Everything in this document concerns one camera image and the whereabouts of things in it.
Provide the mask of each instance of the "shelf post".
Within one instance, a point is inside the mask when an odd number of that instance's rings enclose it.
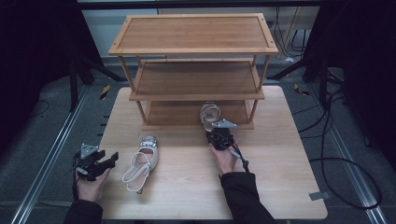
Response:
[[[256,61],[257,61],[257,54],[253,56],[253,63],[251,64],[252,67],[256,65]]]
[[[264,67],[262,68],[262,76],[260,77],[259,86],[257,87],[257,92],[262,90],[262,83],[264,82],[265,75],[267,74],[268,62],[270,61],[270,56],[265,55]]]
[[[136,101],[136,104],[137,104],[137,108],[139,108],[139,112],[140,112],[140,115],[142,116],[144,123],[147,124],[148,120],[146,118],[145,112],[143,111],[142,104],[140,103],[140,101]]]
[[[249,123],[251,123],[253,121],[254,113],[256,112],[258,102],[259,102],[259,100],[254,101],[253,107],[251,108],[250,117],[248,118]]]
[[[140,55],[136,55],[136,59],[137,59],[137,64],[139,65],[139,67],[142,67],[142,59],[140,58]]]
[[[126,62],[122,56],[118,56],[121,62],[122,70],[125,73],[126,79],[128,79],[129,85],[131,86],[132,91],[136,91],[134,88],[134,82],[132,81],[132,76],[131,72],[128,69],[128,66],[126,65]]]

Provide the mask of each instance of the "black cable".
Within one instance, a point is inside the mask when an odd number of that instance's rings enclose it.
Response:
[[[337,100],[340,100],[340,99],[344,99],[344,96],[340,96],[340,97],[338,97],[338,98],[336,98],[336,99],[333,99],[333,100],[332,100],[332,103],[334,103],[335,101],[337,101]],[[314,107],[316,107],[316,106],[318,106],[318,105],[315,105],[315,106],[308,107],[307,109],[304,109],[304,110],[298,111],[298,112],[296,112],[296,113],[294,113],[294,114],[297,114],[297,113],[304,112],[305,110],[308,110],[308,109],[314,108]],[[329,132],[329,130],[330,130],[331,128],[332,128],[332,123],[330,124],[330,126],[329,126],[329,128],[327,129],[327,131],[325,132],[325,134],[326,134],[326,133],[328,133],[328,132]],[[301,139],[317,138],[317,137],[321,137],[321,136],[322,136],[322,134],[321,134],[321,135],[316,135],[316,136],[307,136],[307,137],[301,137]]]
[[[275,21],[275,26],[274,26],[274,37],[276,39],[276,42],[279,43],[279,46],[280,46],[280,49],[282,50],[282,53],[285,54],[288,57],[291,57],[291,58],[301,56],[301,54],[300,55],[294,55],[294,54],[288,53],[285,41],[283,39],[282,32],[280,31],[278,18],[279,18],[279,7],[276,7],[276,21]],[[279,41],[279,39],[277,38],[276,27],[279,30],[280,38],[281,38],[282,41]]]
[[[290,44],[290,45],[291,45],[291,49],[293,49],[294,51],[304,52],[304,51],[305,51],[305,36],[306,36],[306,30],[304,30],[303,44],[302,44],[300,47],[294,46],[294,45],[293,45],[294,40],[296,39],[297,34],[298,34],[298,30],[296,30],[296,31],[294,32],[293,38],[292,38],[292,40],[291,40],[291,44]]]
[[[38,101],[38,102],[44,102],[44,103],[46,103],[46,104],[47,104],[47,108],[45,108],[44,111],[42,111],[42,112],[40,112],[40,113],[37,113],[37,114],[34,114],[34,115],[29,116],[30,118],[36,117],[36,116],[39,116],[39,115],[42,115],[42,114],[44,114],[44,113],[50,108],[50,103],[49,103],[48,101],[40,100],[40,101]]]
[[[327,116],[327,118],[326,118],[326,122],[325,122],[324,127],[323,127],[322,136],[321,136],[320,158],[319,158],[319,159],[309,160],[309,161],[320,161],[321,172],[322,172],[323,179],[324,179],[324,181],[325,181],[327,187],[328,187],[328,188],[330,189],[330,191],[331,191],[336,197],[338,197],[341,201],[343,201],[344,203],[346,203],[346,204],[348,204],[348,205],[350,205],[350,206],[352,206],[352,207],[354,207],[354,208],[358,208],[358,209],[362,209],[362,210],[374,209],[374,208],[378,207],[378,206],[381,204],[381,202],[382,202],[382,192],[381,192],[381,189],[379,188],[379,186],[375,183],[375,180],[373,179],[373,177],[372,177],[365,169],[363,169],[363,167],[361,167],[360,165],[358,165],[358,164],[357,164],[356,162],[354,162],[354,161],[349,161],[349,160],[346,160],[346,159],[343,159],[343,158],[325,158],[325,157],[324,157],[324,136],[325,136],[325,132],[326,132],[326,127],[327,127],[327,125],[328,125],[328,122],[329,122],[330,116],[331,116],[331,103],[332,103],[332,98],[334,97],[334,95],[335,95],[335,94],[332,94],[332,95],[330,96],[329,100],[328,100],[328,102],[329,102],[329,103],[328,103],[328,110],[329,110],[329,112],[328,112],[328,116]],[[351,203],[350,201],[346,200],[346,199],[343,198],[339,193],[337,193],[337,192],[332,188],[332,186],[330,186],[329,181],[328,181],[328,179],[327,179],[327,176],[326,176],[326,174],[325,174],[324,161],[330,161],[330,160],[332,160],[332,161],[346,161],[346,162],[349,162],[349,163],[351,163],[351,164],[353,164],[353,165],[358,166],[358,167],[361,169],[361,171],[363,171],[363,172],[370,178],[370,180],[373,182],[373,184],[374,184],[374,186],[375,186],[375,189],[376,189],[376,191],[377,191],[377,196],[378,196],[378,199],[377,199],[376,203],[373,204],[373,205],[370,205],[370,206],[360,206],[360,205],[356,205],[356,204]]]
[[[242,166],[244,167],[245,171],[246,171],[247,173],[250,173],[250,171],[249,171],[249,169],[248,169],[248,161],[246,161],[246,160],[244,159],[244,157],[242,156],[242,152],[241,152],[241,150],[239,150],[238,145],[237,145],[236,143],[233,143],[231,146],[232,146],[233,149],[236,151],[236,153],[238,153],[238,155],[241,157],[240,159],[241,159],[241,161],[242,161]]]
[[[77,167],[77,165],[76,165],[76,160],[78,159],[78,157],[79,157],[79,153],[80,152],[77,152],[75,155],[74,155],[74,157],[73,157],[73,169],[72,169],[72,174],[73,174],[73,185],[72,185],[72,192],[73,192],[73,199],[75,200],[75,201],[77,201],[78,200],[78,190],[77,190],[77,182],[79,181],[79,177],[78,177],[78,179],[76,179],[76,167]]]
[[[338,91],[336,91],[335,93],[333,93],[333,94],[330,96],[330,98],[332,98],[334,95],[336,95],[336,94],[338,94],[338,93],[340,93],[340,92],[341,92],[341,89],[338,90]],[[323,118],[325,117],[325,115],[328,113],[328,112],[327,112],[327,111],[328,111],[327,108],[330,108],[330,104],[331,104],[331,103],[332,103],[332,100],[330,100],[330,101],[325,105],[324,113],[322,114],[322,116],[321,116],[315,123],[311,124],[310,126],[308,126],[308,127],[306,127],[306,128],[301,129],[300,131],[298,131],[298,133],[305,132],[306,130],[309,130],[309,129],[311,129],[311,128],[317,126],[317,125],[323,120]]]
[[[304,112],[304,111],[307,111],[307,110],[309,110],[309,109],[313,109],[313,108],[315,108],[315,107],[317,107],[317,106],[318,106],[318,105],[313,105],[313,106],[308,107],[308,108],[306,108],[306,109],[302,109],[302,110],[300,110],[300,111],[294,112],[294,113],[292,113],[292,115],[300,114],[300,113],[302,113],[302,112]]]

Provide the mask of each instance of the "wooden shelf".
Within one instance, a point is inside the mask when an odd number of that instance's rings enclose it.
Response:
[[[262,13],[136,15],[127,16],[108,54],[120,59],[143,130],[203,129],[199,113],[206,101],[238,129],[254,129],[269,57],[277,48]],[[167,59],[142,60],[146,55]],[[167,57],[179,55],[207,58]],[[260,77],[258,55],[265,55]],[[124,56],[137,59],[135,80]]]
[[[262,100],[250,59],[146,60],[131,101]]]
[[[127,16],[109,55],[277,54],[262,13]]]
[[[204,130],[200,120],[200,101],[155,101],[148,102],[145,114],[147,123],[142,130]],[[220,119],[227,119],[235,124],[235,129],[254,129],[249,121],[250,106],[248,101],[216,101],[220,108]]]

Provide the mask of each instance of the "shoe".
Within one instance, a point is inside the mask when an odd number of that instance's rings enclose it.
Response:
[[[149,172],[157,163],[157,140],[153,136],[147,136],[140,142],[140,149],[132,156],[131,168],[123,175],[122,182],[127,184],[129,191],[142,193]]]
[[[205,130],[211,132],[213,130],[212,123],[218,121],[220,117],[220,108],[213,102],[206,102],[201,108],[200,116]]]

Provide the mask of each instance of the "black curtain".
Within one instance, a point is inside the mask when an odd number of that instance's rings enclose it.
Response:
[[[103,65],[80,10],[54,1],[0,2],[1,153],[29,118],[42,87],[68,76],[77,55]],[[90,67],[80,69],[92,82]]]
[[[317,55],[304,80],[320,76],[322,59],[344,70],[347,101],[373,147],[396,169],[396,1],[348,0],[322,7],[305,56]]]

